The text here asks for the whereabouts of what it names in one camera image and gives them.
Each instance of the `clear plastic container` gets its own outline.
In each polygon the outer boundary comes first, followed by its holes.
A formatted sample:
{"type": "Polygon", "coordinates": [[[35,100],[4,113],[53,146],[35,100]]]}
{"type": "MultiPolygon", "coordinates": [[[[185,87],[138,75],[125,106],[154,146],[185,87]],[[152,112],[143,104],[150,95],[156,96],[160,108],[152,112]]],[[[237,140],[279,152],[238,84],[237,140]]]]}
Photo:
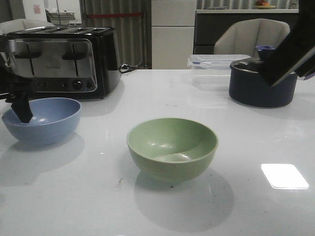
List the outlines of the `clear plastic container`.
{"type": "Polygon", "coordinates": [[[192,84],[201,90],[228,91],[230,64],[248,55],[191,55],[192,84]]]}

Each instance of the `chair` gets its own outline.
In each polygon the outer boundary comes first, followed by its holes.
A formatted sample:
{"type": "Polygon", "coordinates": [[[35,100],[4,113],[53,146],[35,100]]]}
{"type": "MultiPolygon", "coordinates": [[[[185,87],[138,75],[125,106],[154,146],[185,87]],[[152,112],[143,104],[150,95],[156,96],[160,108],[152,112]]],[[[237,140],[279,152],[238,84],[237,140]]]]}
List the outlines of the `chair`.
{"type": "Polygon", "coordinates": [[[257,45],[275,48],[290,33],[287,23],[269,19],[253,19],[233,24],[216,42],[214,54],[245,54],[257,58],[257,45]]]}
{"type": "Polygon", "coordinates": [[[47,21],[35,21],[27,19],[17,19],[0,23],[0,34],[10,33],[19,30],[27,30],[40,26],[55,26],[47,21]]]}

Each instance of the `stainless steel toaster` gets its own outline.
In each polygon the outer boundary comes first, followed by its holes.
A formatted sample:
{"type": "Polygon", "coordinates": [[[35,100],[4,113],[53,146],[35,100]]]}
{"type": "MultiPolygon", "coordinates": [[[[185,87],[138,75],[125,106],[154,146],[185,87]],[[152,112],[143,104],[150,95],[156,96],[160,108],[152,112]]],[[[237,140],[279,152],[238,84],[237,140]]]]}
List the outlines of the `stainless steel toaster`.
{"type": "Polygon", "coordinates": [[[1,41],[12,72],[36,80],[36,97],[104,98],[121,77],[114,28],[39,27],[1,41]]]}

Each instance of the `green bowl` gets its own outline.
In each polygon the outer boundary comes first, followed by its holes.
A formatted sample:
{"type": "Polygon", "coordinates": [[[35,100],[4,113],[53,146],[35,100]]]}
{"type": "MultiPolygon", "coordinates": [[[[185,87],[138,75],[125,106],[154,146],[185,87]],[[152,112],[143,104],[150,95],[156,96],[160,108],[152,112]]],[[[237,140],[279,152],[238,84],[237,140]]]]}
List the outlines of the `green bowl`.
{"type": "Polygon", "coordinates": [[[193,179],[208,168],[218,138],[195,121],[160,118],[131,129],[127,144],[140,170],[154,179],[177,183],[193,179]]]}

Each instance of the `white countertop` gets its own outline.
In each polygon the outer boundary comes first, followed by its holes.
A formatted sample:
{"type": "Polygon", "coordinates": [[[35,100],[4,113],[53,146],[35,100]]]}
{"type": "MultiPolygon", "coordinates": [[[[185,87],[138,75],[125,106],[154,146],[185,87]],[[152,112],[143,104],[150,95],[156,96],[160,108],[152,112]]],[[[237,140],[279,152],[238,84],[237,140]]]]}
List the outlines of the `white countertop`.
{"type": "Polygon", "coordinates": [[[196,10],[198,14],[226,14],[226,13],[298,13],[298,9],[228,9],[228,10],[196,10]]]}
{"type": "Polygon", "coordinates": [[[138,70],[109,97],[82,101],[79,126],[59,144],[24,146],[1,122],[0,235],[313,236],[315,79],[298,81],[292,103],[276,109],[237,104],[227,90],[228,78],[205,88],[190,70],[138,70]],[[216,132],[202,175],[171,186],[133,163],[128,131],[161,117],[216,132]],[[281,163],[309,188],[273,188],[261,164],[281,163]]]}

